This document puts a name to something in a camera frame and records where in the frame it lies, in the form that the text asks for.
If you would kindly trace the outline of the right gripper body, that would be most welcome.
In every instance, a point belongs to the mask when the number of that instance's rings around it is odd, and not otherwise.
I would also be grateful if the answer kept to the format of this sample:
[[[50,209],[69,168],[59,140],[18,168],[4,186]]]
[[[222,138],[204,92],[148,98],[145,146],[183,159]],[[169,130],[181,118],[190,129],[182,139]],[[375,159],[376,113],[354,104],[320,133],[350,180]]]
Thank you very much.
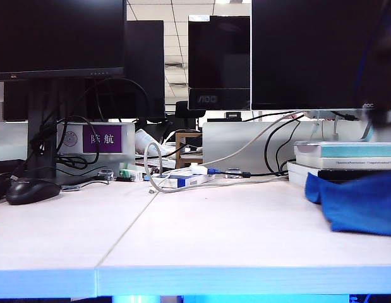
[[[391,142],[391,105],[363,109],[361,118],[367,122],[363,141]]]

